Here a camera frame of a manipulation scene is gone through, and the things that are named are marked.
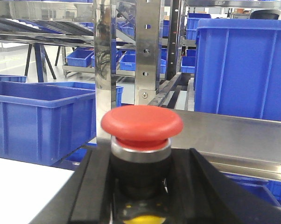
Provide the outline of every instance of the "metal shelf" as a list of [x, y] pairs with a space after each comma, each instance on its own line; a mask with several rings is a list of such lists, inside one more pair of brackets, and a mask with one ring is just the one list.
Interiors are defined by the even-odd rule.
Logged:
[[190, 7], [281, 9], [281, 1], [187, 0]]
[[[82, 73], [95, 73], [95, 68], [93, 67], [77, 67], [77, 66], [69, 66], [64, 64], [62, 69], [69, 72], [82, 72]], [[117, 76], [124, 76], [124, 77], [135, 77], [134, 71], [124, 71], [124, 70], [117, 70]]]
[[196, 40], [186, 40], [184, 39], [182, 41], [182, 45], [185, 47], [195, 47], [196, 46]]

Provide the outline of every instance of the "white countertop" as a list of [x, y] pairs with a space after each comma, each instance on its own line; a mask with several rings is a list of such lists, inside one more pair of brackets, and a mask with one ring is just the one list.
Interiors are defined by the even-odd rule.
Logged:
[[28, 224], [72, 174], [0, 158], [0, 224]]

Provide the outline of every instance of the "metal panel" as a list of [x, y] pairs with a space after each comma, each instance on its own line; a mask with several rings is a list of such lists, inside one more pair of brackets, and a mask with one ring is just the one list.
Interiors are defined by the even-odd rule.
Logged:
[[281, 180], [281, 122], [175, 110], [173, 148], [196, 148], [219, 170]]
[[137, 1], [135, 104], [148, 104], [159, 88], [164, 0]]
[[97, 141], [110, 139], [101, 128], [102, 117], [116, 107], [116, 1], [96, 0], [95, 83]]
[[168, 42], [168, 67], [166, 79], [170, 80], [180, 70], [182, 40], [184, 36], [185, 0], [172, 0]]

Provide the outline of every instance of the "floor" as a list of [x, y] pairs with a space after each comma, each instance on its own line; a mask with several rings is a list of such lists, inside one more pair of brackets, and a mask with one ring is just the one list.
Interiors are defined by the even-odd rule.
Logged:
[[[0, 50], [0, 74], [2, 75], [18, 75], [23, 76], [26, 66], [26, 58], [27, 58], [27, 52], [28, 47], [24, 46], [24, 49], [20, 50], [13, 50], [9, 52], [3, 52]], [[63, 75], [63, 69], [62, 69], [62, 54], [60, 54], [59, 61], [57, 66], [54, 66], [55, 60], [56, 60], [56, 53], [57, 53], [57, 47], [56, 46], [46, 46], [45, 47], [47, 54], [49, 56], [50, 62], [53, 65], [53, 70], [56, 75], [56, 80], [54, 80], [51, 76], [50, 70], [47, 67], [47, 77], [48, 82], [64, 82], [64, 81], [77, 81], [77, 82], [89, 82], [94, 83], [94, 74], [89, 73], [77, 73], [67, 78]], [[37, 79], [37, 73], [36, 73], [36, 65], [35, 65], [35, 56], [34, 52], [32, 51], [31, 54], [31, 60], [29, 64], [29, 70], [28, 70], [28, 83], [34, 83], [38, 82]], [[72, 52], [72, 48], [66, 48], [66, 53]], [[122, 94], [122, 103], [125, 104], [133, 104], [133, 93], [134, 93], [134, 80], [132, 78], [124, 78], [121, 79], [117, 85], [123, 86], [124, 91]], [[190, 94], [190, 100], [193, 102], [193, 93]], [[185, 101], [187, 97], [186, 91], [181, 91], [178, 101], [176, 104], [176, 109], [178, 110], [184, 110], [185, 109]], [[188, 106], [189, 110], [193, 110], [193, 105]]]

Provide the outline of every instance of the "blue storage crate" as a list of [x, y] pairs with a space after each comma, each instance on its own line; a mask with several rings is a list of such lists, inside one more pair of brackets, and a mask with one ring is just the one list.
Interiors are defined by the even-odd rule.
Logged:
[[[118, 60], [120, 59], [120, 57], [122, 57], [122, 51], [117, 50], [116, 53], [117, 53], [117, 55], [116, 55], [116, 61], [118, 62]], [[95, 54], [93, 54], [93, 55], [91, 56], [91, 66], [92, 66], [93, 68], [95, 68]]]
[[93, 50], [77, 49], [66, 56], [67, 64], [69, 66], [88, 67], [91, 64], [91, 56], [93, 54]]
[[204, 19], [197, 30], [195, 111], [281, 121], [281, 20]]
[[269, 181], [267, 187], [271, 191], [271, 193], [275, 196], [275, 198], [281, 202], [281, 182]]
[[123, 26], [120, 27], [122, 32], [129, 35], [129, 36], [134, 36], [134, 27], [131, 23], [127, 23]]
[[180, 71], [186, 73], [195, 73], [195, 62], [196, 57], [182, 57]]
[[[136, 56], [135, 55], [124, 55], [122, 59], [120, 60], [120, 70], [126, 70], [126, 71], [135, 71], [135, 61]], [[166, 71], [166, 60], [161, 59], [160, 62], [160, 73], [164, 74]]]
[[211, 19], [211, 15], [210, 14], [206, 14], [206, 13], [188, 13], [188, 18], [205, 18], [205, 19]]
[[163, 60], [161, 59], [160, 61], [160, 73], [161, 74], [165, 74], [165, 71], [166, 71], [166, 65], [167, 65], [167, 61], [166, 60]]
[[240, 182], [240, 183], [250, 183], [250, 184], [256, 184], [256, 185], [267, 185], [269, 183], [268, 180], [255, 178], [255, 177], [248, 177], [248, 176], [242, 176], [242, 175], [236, 175], [236, 174], [225, 174], [226, 177], [233, 180], [234, 182]]
[[169, 36], [169, 21], [168, 20], [163, 21], [163, 36], [164, 37]]
[[197, 30], [196, 29], [186, 29], [185, 38], [187, 40], [195, 40], [197, 38]]
[[127, 50], [125, 55], [135, 55], [135, 50]]
[[167, 56], [168, 56], [168, 49], [167, 48], [162, 48], [161, 49], [161, 59], [167, 60]]
[[187, 57], [195, 57], [196, 52], [197, 52], [197, 50], [188, 49], [188, 50], [186, 50], [186, 56]]
[[93, 138], [95, 93], [0, 82], [0, 158], [52, 165]]
[[26, 80], [27, 80], [26, 76], [0, 75], [0, 81], [25, 83]]
[[135, 55], [127, 55], [125, 54], [120, 60], [120, 69], [126, 71], [135, 71]]
[[118, 30], [122, 31], [122, 28], [121, 28], [121, 27], [124, 26], [126, 23], [127, 23], [126, 21], [119, 21], [119, 22], [117, 22], [117, 24], [118, 24], [118, 26], [117, 26]]
[[271, 194], [271, 192], [267, 189], [266, 186], [243, 182], [237, 182], [237, 184], [252, 193], [253, 195], [262, 199], [263, 201], [266, 201], [273, 206], [281, 207], [281, 204], [275, 199], [275, 197]]
[[[70, 88], [78, 88], [78, 89], [87, 89], [87, 90], [96, 90], [96, 85], [94, 83], [81, 83], [81, 82], [52, 82], [52, 83], [38, 83], [38, 84], [45, 84], [45, 85], [56, 85], [56, 86], [63, 86], [63, 87], [70, 87]], [[122, 105], [122, 93], [124, 87], [117, 86], [117, 106]]]
[[201, 19], [210, 19], [211, 15], [210, 14], [202, 14], [202, 13], [188, 13], [188, 18], [187, 18], [187, 24], [186, 24], [186, 30], [190, 29], [196, 29], [198, 26], [198, 22]]
[[[87, 143], [88, 146], [96, 146], [95, 143]], [[73, 161], [73, 162], [81, 162], [81, 160], [84, 158], [86, 152], [88, 149], [85, 148], [79, 148], [78, 150], [71, 153], [65, 160]]]

